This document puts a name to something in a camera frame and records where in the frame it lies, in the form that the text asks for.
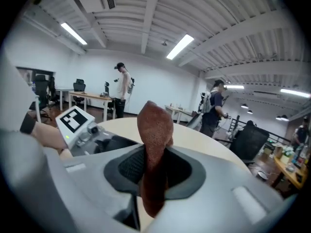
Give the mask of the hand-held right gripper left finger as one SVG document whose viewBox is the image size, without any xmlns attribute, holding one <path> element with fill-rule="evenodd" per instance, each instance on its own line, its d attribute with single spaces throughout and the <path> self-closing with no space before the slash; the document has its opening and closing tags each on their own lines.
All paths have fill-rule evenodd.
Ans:
<svg viewBox="0 0 311 233">
<path fill-rule="evenodd" d="M 119 165 L 143 151 L 141 144 L 61 160 L 44 148 L 53 194 L 55 233 L 138 233 L 138 185 L 123 176 Z"/>
</svg>

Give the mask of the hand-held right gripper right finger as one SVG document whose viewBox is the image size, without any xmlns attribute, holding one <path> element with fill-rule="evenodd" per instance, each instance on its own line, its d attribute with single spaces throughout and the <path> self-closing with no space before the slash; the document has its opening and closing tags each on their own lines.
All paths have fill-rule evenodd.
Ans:
<svg viewBox="0 0 311 233">
<path fill-rule="evenodd" d="M 166 192 L 149 233 L 268 233 L 284 216 L 284 199 L 231 161 L 168 148 L 189 163 L 191 174 Z"/>
</svg>

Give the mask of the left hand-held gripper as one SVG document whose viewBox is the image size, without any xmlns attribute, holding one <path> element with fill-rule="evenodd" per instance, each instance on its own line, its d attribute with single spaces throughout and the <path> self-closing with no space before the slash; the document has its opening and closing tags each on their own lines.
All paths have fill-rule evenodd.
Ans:
<svg viewBox="0 0 311 233">
<path fill-rule="evenodd" d="M 95 117 L 77 106 L 67 109 L 55 120 L 74 157 L 109 152 L 138 144 L 122 136 L 112 136 L 95 122 Z"/>
</svg>

